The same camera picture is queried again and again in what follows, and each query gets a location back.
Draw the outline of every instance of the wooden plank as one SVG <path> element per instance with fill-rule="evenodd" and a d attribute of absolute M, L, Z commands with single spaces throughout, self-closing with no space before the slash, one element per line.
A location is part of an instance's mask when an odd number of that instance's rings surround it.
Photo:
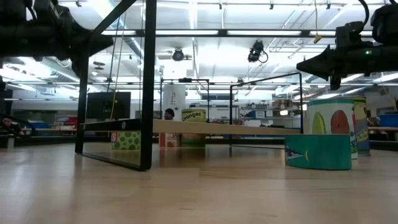
<path fill-rule="evenodd" d="M 186 121 L 154 120 L 155 133 L 189 134 L 300 134 L 298 129 L 248 127 L 230 124 L 195 123 Z"/>
<path fill-rule="evenodd" d="M 81 124 L 85 131 L 123 132 L 138 131 L 138 119 L 125 119 L 98 123 Z M 187 133 L 187 134 L 257 134 L 257 135 L 285 135 L 300 134 L 298 129 L 247 127 L 229 124 L 196 123 L 187 121 L 154 120 L 154 133 Z"/>

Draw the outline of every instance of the fluorescent light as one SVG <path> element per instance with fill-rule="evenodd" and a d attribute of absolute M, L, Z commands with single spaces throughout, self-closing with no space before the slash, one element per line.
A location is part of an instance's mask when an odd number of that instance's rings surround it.
<path fill-rule="evenodd" d="M 230 30 L 228 35 L 300 35 L 299 30 Z"/>
<path fill-rule="evenodd" d="M 372 31 L 362 31 L 361 35 L 368 35 L 368 36 L 372 36 Z"/>
<path fill-rule="evenodd" d="M 58 72 L 58 73 L 61 74 L 61 75 L 63 75 L 64 77 L 70 78 L 71 80 L 73 80 L 73 81 L 75 81 L 75 82 L 80 82 L 80 79 L 78 79 L 78 78 L 75 78 L 75 77 L 73 77 L 73 76 L 70 76 L 70 75 L 68 75 L 68 74 L 61 73 L 61 72 Z"/>
<path fill-rule="evenodd" d="M 288 115 L 288 113 L 289 113 L 289 112 L 288 112 L 287 110 L 283 110 L 283 111 L 280 111 L 279 114 L 280 114 L 281 116 L 285 116 L 285 115 Z"/>
<path fill-rule="evenodd" d="M 316 34 L 317 34 L 316 31 L 310 31 L 310 35 L 311 36 L 315 36 Z M 335 36 L 336 35 L 336 31 L 322 31 L 322 30 L 319 30 L 318 31 L 318 35 L 331 37 L 331 36 Z M 361 35 L 372 36 L 372 31 L 362 31 Z"/>
<path fill-rule="evenodd" d="M 33 87 L 29 86 L 29 85 L 24 85 L 24 84 L 18 84 L 18 85 L 7 84 L 7 85 L 12 86 L 12 87 L 16 87 L 16 88 L 20 88 L 20 89 L 23 89 L 23 90 L 36 91 L 35 88 L 33 88 Z"/>
<path fill-rule="evenodd" d="M 310 31 L 310 35 L 315 36 L 317 34 L 316 31 Z M 336 35 L 336 31 L 318 31 L 318 35 L 321 36 L 334 36 Z"/>
<path fill-rule="evenodd" d="M 317 99 L 329 99 L 332 97 L 338 96 L 338 93 L 332 93 L 332 94 L 325 94 L 322 96 L 318 96 Z"/>
<path fill-rule="evenodd" d="M 217 35 L 218 30 L 157 30 L 156 35 Z"/>
<path fill-rule="evenodd" d="M 66 86 L 66 87 L 69 87 L 69 88 L 72 88 L 72 89 L 76 90 L 76 87 L 75 87 L 75 86 L 73 86 L 73 85 L 64 85 L 64 86 Z"/>
<path fill-rule="evenodd" d="M 106 30 L 102 32 L 103 35 L 136 35 L 134 30 Z"/>
<path fill-rule="evenodd" d="M 373 82 L 386 82 L 389 80 L 394 80 L 396 78 L 398 78 L 398 73 L 394 73 L 391 75 L 383 75 L 382 77 L 373 80 Z"/>
<path fill-rule="evenodd" d="M 31 98 L 31 99 L 19 99 L 24 101 L 45 101 L 46 99 L 38 99 L 38 98 Z"/>
<path fill-rule="evenodd" d="M 363 76 L 363 74 L 355 74 L 355 75 L 348 76 L 347 78 L 342 79 L 341 83 L 346 83 L 346 82 L 352 81 L 352 80 L 354 80 L 356 78 L 359 78 L 361 76 Z"/>
<path fill-rule="evenodd" d="M 354 89 L 354 90 L 347 91 L 347 92 L 345 92 L 344 94 L 352 94 L 352 93 L 355 93 L 355 92 L 357 92 L 357 91 L 359 91 L 359 90 L 363 90 L 364 88 L 365 88 L 365 87 L 356 88 L 356 89 Z"/>
<path fill-rule="evenodd" d="M 65 96 L 72 96 L 72 97 L 75 97 L 75 98 L 79 97 L 79 92 L 78 91 L 70 90 L 68 88 L 63 88 L 63 87 L 58 88 L 57 89 L 57 93 L 59 93 L 61 95 L 65 95 Z"/>

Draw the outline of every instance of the person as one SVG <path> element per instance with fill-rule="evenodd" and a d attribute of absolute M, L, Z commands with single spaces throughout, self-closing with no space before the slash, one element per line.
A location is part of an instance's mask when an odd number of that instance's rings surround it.
<path fill-rule="evenodd" d="M 14 130 L 15 132 L 21 134 L 21 135 L 25 135 L 24 131 L 19 127 L 18 124 L 13 124 L 12 120 L 9 118 L 4 118 L 2 121 L 7 127 L 11 128 L 12 130 Z"/>
<path fill-rule="evenodd" d="M 172 108 L 169 108 L 164 111 L 164 119 L 173 120 L 173 118 L 174 118 L 174 110 Z"/>

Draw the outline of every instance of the fruit graphic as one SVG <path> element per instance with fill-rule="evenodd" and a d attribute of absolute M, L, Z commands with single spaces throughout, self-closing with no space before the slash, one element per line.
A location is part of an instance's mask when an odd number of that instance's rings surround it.
<path fill-rule="evenodd" d="M 312 134 L 326 134 L 325 121 L 320 113 L 313 117 Z"/>
<path fill-rule="evenodd" d="M 330 120 L 330 129 L 333 134 L 349 134 L 348 118 L 344 111 L 338 110 L 333 113 Z"/>

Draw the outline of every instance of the ceiling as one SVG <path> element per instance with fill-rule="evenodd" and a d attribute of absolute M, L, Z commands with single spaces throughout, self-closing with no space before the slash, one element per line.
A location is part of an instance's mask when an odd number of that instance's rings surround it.
<path fill-rule="evenodd" d="M 112 0 L 81 0 L 81 7 L 77 7 L 75 1 L 59 0 L 61 5 L 70 8 L 75 20 L 87 29 L 94 29 L 102 19 L 119 3 Z M 317 11 L 312 0 L 172 0 L 157 1 L 157 29 L 309 29 L 334 30 L 351 21 L 363 21 L 364 10 L 358 1 L 349 0 L 318 0 Z M 381 7 L 384 1 L 366 1 L 370 8 L 371 15 L 374 10 Z M 142 1 L 135 2 L 125 14 L 121 16 L 119 27 L 125 29 L 145 29 L 144 10 Z M 365 30 L 371 30 L 369 22 Z M 256 40 L 262 40 L 269 54 L 267 63 L 249 63 L 248 53 Z M 254 38 L 254 37 L 158 37 L 156 39 L 157 66 L 155 80 L 160 80 L 160 73 L 164 78 L 209 78 L 211 82 L 230 83 L 236 82 L 239 78 L 244 81 L 269 78 L 296 71 L 295 65 L 305 58 L 311 58 L 323 51 L 328 44 L 334 46 L 334 38 L 324 37 L 317 44 L 313 38 Z M 115 81 L 139 82 L 142 80 L 142 63 L 137 49 L 143 49 L 144 39 L 115 38 L 115 45 L 92 56 L 90 58 L 91 82 L 105 82 L 110 74 Z M 175 49 L 182 49 L 189 60 L 174 62 L 171 55 Z M 192 55 L 195 56 L 197 73 L 193 66 Z M 94 62 L 104 63 L 97 70 Z M 30 61 L 26 70 L 34 70 L 37 62 Z M 36 68 L 33 81 L 51 80 L 53 82 L 76 82 L 78 79 L 71 70 L 70 62 L 59 62 L 55 58 L 48 58 L 42 69 L 47 68 L 52 77 L 40 77 L 41 73 Z M 12 82 L 30 81 L 27 75 L 19 74 Z M 359 76 L 349 83 L 371 83 L 380 75 L 372 77 Z M 297 82 L 298 77 L 290 77 L 278 80 L 279 83 Z M 318 78 L 312 83 L 326 83 Z M 32 88 L 72 88 L 77 85 L 29 85 Z M 224 89 L 228 86 L 211 86 L 212 89 Z M 257 86 L 251 94 L 261 94 L 262 90 L 276 90 L 283 86 Z M 120 85 L 117 89 L 139 89 L 139 85 Z M 339 93 L 355 90 L 357 88 L 343 86 Z M 106 91 L 106 85 L 97 85 L 92 91 Z M 305 94 L 319 96 L 328 93 L 328 87 L 318 85 L 306 86 Z"/>

